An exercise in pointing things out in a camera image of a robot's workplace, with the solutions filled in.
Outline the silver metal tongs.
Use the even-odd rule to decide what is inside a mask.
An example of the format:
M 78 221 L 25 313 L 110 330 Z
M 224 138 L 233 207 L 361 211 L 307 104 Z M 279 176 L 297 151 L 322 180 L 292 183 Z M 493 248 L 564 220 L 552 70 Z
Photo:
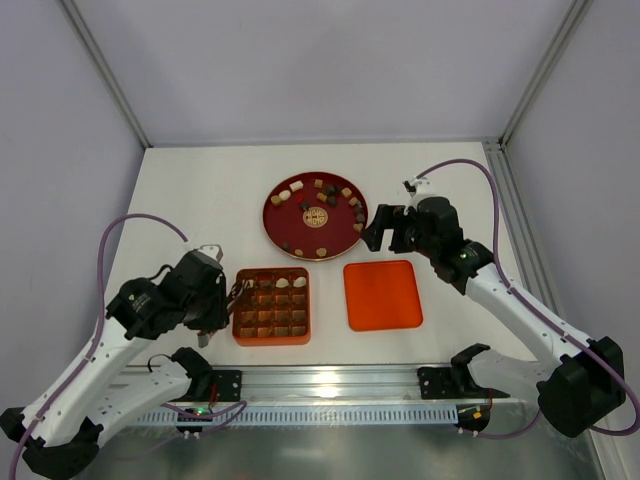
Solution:
M 227 295 L 227 312 L 231 314 L 236 304 L 242 299 L 242 297 L 253 287 L 253 280 L 237 280 L 231 287 L 230 292 Z M 217 333 L 217 330 L 200 331 L 197 334 L 197 347 L 205 348 L 209 345 L 213 336 Z

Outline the orange box lid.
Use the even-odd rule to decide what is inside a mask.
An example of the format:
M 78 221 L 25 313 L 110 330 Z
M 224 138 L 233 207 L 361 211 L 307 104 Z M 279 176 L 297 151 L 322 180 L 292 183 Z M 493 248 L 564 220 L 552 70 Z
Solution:
M 347 318 L 356 332 L 414 329 L 424 321 L 413 265 L 407 260 L 347 264 Z

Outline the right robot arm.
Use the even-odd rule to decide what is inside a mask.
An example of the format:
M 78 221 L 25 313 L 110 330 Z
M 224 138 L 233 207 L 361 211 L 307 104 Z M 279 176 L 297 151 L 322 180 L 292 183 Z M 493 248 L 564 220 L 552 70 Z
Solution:
M 454 356 L 451 366 L 478 387 L 495 388 L 537 405 L 561 434 L 574 438 L 629 398 L 622 350 L 608 337 L 593 340 L 518 290 L 495 255 L 465 238 L 456 209 L 431 196 L 414 206 L 378 206 L 361 235 L 370 251 L 391 231 L 393 253 L 429 259 L 437 277 L 482 306 L 533 354 L 531 362 L 476 344 Z

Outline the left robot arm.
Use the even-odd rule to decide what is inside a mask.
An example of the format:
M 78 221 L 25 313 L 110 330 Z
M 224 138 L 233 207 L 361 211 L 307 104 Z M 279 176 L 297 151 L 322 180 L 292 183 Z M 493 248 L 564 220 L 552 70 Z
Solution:
M 164 403 L 210 395 L 214 371 L 196 350 L 181 347 L 156 372 L 118 393 L 107 391 L 131 360 L 183 325 L 213 333 L 229 323 L 221 249 L 188 251 L 160 282 L 125 282 L 95 336 L 37 400 L 6 409 L 1 429 L 18 457 L 46 479 L 71 479 L 139 416 Z

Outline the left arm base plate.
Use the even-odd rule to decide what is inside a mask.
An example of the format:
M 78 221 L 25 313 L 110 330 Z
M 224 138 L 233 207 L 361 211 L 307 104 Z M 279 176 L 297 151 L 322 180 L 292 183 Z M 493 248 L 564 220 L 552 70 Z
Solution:
M 201 402 L 237 402 L 241 399 L 243 372 L 216 369 L 205 376 L 204 387 L 197 398 Z

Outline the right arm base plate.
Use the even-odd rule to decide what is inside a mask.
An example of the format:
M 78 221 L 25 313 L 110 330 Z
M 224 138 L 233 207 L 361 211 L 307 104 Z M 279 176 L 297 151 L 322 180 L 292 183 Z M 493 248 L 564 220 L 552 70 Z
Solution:
M 477 387 L 466 367 L 420 367 L 417 378 L 422 400 L 473 398 Z

